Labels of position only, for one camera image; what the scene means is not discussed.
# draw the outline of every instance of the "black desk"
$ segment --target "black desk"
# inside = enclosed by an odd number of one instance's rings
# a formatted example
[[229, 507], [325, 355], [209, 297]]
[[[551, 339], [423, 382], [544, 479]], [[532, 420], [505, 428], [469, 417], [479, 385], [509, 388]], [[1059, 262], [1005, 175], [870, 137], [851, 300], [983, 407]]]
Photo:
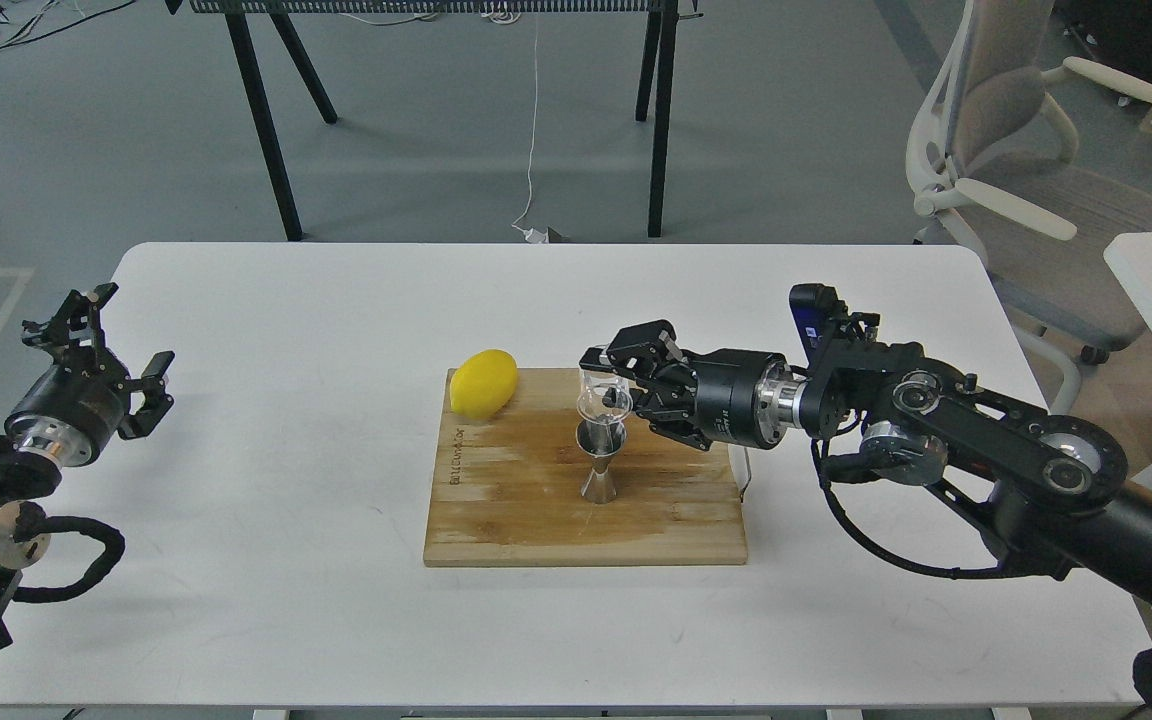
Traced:
[[[169, 13], [175, 14], [184, 0], [166, 0]], [[260, 68], [256, 63], [247, 14], [268, 14], [291, 54], [291, 61], [305, 81], [323, 122], [338, 121], [338, 112], [328, 99], [319, 74], [305, 52], [305, 45], [291, 26], [291, 13], [484, 13], [511, 10], [517, 13], [647, 13], [646, 38], [643, 44], [643, 68], [639, 74], [639, 97], [635, 119], [649, 119], [652, 78], [658, 77], [655, 96], [655, 135], [652, 143], [652, 185], [647, 203], [647, 236], [660, 237], [660, 215], [664, 212], [664, 164], [669, 142], [669, 100], [673, 91], [673, 53], [679, 28], [679, 0], [189, 0], [196, 13], [220, 13], [229, 26], [234, 56], [238, 60], [247, 101], [251, 105], [256, 135], [260, 137], [265, 165], [270, 168], [270, 183], [274, 187], [279, 215], [283, 218], [287, 240], [303, 237], [296, 200], [291, 197], [291, 181], [283, 165], [283, 151], [278, 145], [274, 118], [265, 96]]]

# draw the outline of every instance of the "white cable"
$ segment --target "white cable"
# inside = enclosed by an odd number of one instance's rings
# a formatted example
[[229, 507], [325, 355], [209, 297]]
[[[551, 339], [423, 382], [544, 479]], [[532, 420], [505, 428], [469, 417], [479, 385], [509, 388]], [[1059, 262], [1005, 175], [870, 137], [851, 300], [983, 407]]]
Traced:
[[369, 24], [370, 26], [403, 26], [407, 23], [417, 22], [417, 20], [429, 23], [431, 20], [438, 17], [439, 13], [412, 14], [410, 18], [394, 20], [394, 22], [389, 23], [372, 22], [372, 20], [361, 18], [358, 15], [351, 15], [349, 13], [338, 13], [338, 15], [342, 18], [357, 20], [359, 23]]
[[515, 218], [509, 227], [522, 233], [526, 237], [526, 229], [518, 227], [522, 219], [531, 211], [531, 199], [535, 197], [535, 187], [531, 184], [531, 165], [536, 159], [536, 119], [540, 115], [540, 13], [536, 13], [536, 37], [531, 41], [531, 73], [532, 88], [535, 88], [535, 100], [531, 105], [531, 149], [526, 152], [526, 205], [522, 209], [522, 214]]
[[492, 20], [492, 22], [494, 22], [499, 26], [511, 26], [513, 23], [518, 22], [518, 18], [522, 17], [522, 13], [515, 13], [509, 10], [508, 9], [509, 6], [506, 3], [492, 3], [492, 6], [493, 8], [503, 8], [503, 9], [493, 9], [486, 13], [482, 13], [480, 17], [485, 20]]

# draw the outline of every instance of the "jigger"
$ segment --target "jigger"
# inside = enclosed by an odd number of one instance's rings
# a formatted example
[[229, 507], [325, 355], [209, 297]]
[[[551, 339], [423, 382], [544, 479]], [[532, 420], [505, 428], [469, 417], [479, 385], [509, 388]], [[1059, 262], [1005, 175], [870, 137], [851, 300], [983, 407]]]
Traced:
[[616, 483], [612, 479], [612, 457], [626, 447], [626, 424], [622, 420], [596, 423], [581, 420], [576, 427], [576, 445], [594, 461], [579, 494], [594, 505], [605, 505], [616, 500]]

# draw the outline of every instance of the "chair wheel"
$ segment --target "chair wheel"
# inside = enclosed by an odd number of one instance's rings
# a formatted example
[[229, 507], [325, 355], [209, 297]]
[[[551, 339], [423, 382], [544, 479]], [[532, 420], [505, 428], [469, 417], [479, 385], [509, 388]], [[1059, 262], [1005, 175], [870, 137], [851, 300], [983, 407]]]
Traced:
[[1101, 350], [1100, 347], [1084, 344], [1083, 351], [1078, 354], [1079, 363], [1084, 365], [1102, 365], [1111, 358], [1111, 351]]

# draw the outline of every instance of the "chair armrest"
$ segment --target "chair armrest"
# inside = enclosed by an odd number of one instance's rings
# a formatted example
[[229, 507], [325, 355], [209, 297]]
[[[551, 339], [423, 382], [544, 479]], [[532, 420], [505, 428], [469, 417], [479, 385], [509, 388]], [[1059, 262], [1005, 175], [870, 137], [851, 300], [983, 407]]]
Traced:
[[1112, 91], [1152, 105], [1152, 85], [1146, 81], [1129, 76], [1128, 73], [1115, 70], [1107, 65], [1094, 63], [1086, 58], [1066, 58], [1059, 68], [1043, 70], [1043, 83], [1049, 88], [1074, 76], [1087, 78], [1097, 85], [1104, 85]]
[[1024, 225], [1032, 232], [1046, 234], [1055, 240], [1074, 240], [1078, 233], [1074, 223], [1056, 213], [1039, 209], [1032, 202], [1011, 195], [1002, 188], [973, 179], [960, 179], [950, 190], [919, 192], [914, 197], [914, 213], [924, 218], [935, 215], [940, 210], [961, 209], [964, 205], [979, 205], [1011, 222]]

